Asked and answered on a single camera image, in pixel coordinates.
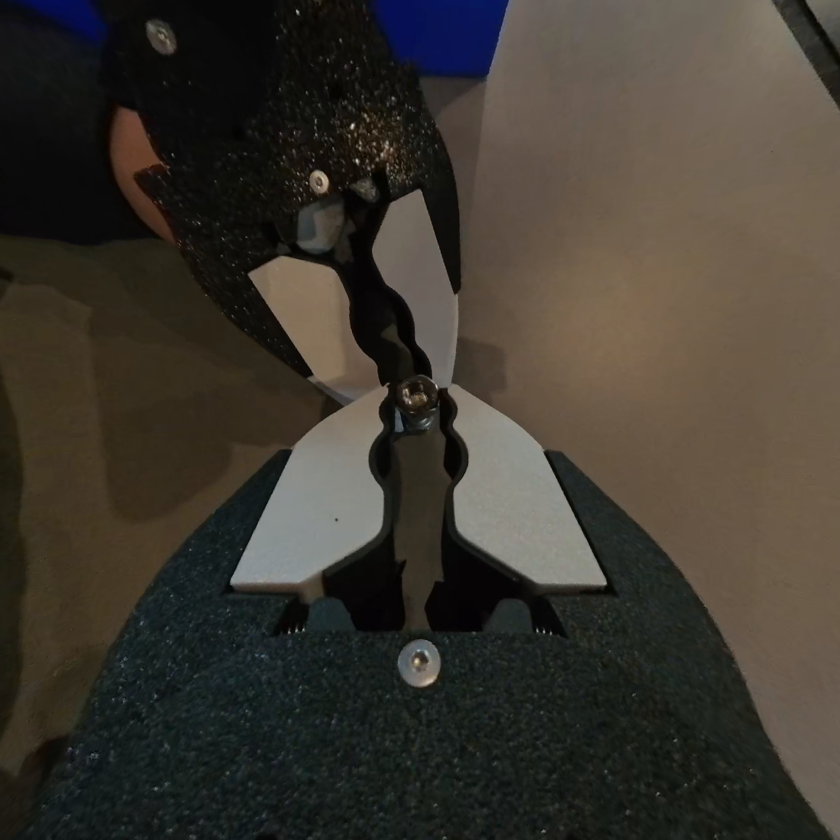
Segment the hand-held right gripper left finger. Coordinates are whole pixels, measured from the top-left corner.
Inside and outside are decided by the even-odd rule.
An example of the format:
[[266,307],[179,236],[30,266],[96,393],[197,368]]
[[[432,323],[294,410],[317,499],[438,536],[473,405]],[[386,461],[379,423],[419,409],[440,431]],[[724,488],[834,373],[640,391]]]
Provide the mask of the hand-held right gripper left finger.
[[366,601],[396,564],[375,444],[393,420],[379,386],[323,419],[291,450],[230,580],[235,592]]

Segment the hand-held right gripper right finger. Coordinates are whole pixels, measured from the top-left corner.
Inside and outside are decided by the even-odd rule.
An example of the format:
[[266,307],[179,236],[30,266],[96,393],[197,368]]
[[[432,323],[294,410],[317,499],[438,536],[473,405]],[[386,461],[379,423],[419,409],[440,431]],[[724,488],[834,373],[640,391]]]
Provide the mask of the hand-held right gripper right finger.
[[536,592],[604,590],[606,577],[538,441],[463,388],[448,395],[466,451],[453,492],[457,536]]

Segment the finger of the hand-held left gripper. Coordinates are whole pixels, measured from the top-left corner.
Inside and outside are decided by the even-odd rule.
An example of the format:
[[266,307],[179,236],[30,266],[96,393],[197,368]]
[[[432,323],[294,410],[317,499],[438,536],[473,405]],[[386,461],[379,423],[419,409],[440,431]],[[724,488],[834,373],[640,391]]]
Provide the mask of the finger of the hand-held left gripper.
[[358,201],[358,346],[372,372],[358,390],[429,376],[451,385],[459,330],[459,216],[444,223],[455,234],[445,257],[426,193]]
[[310,374],[342,405],[385,393],[373,360],[351,330],[350,299],[334,269],[279,256],[248,273]]

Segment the person's left hand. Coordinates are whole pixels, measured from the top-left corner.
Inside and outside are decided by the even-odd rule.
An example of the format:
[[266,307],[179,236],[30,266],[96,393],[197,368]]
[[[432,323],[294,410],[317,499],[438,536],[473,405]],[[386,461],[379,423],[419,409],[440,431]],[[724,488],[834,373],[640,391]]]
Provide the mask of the person's left hand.
[[161,211],[135,180],[139,172],[161,163],[136,111],[115,107],[108,151],[115,182],[138,219],[159,238],[175,245],[175,237]]

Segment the blue plastic bin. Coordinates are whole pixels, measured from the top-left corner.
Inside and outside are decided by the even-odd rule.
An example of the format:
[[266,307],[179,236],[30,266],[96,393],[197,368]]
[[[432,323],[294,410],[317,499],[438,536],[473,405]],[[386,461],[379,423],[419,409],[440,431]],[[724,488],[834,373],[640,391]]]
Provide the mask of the blue plastic bin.
[[[232,56],[242,58],[249,72],[264,77],[274,51],[275,18],[303,9],[304,2],[94,1],[94,13],[108,27],[141,11],[190,16],[217,29],[231,43]],[[506,1],[373,1],[311,2],[325,7],[329,20],[339,10],[359,9],[372,18],[392,56],[421,76],[481,79],[496,52]]]

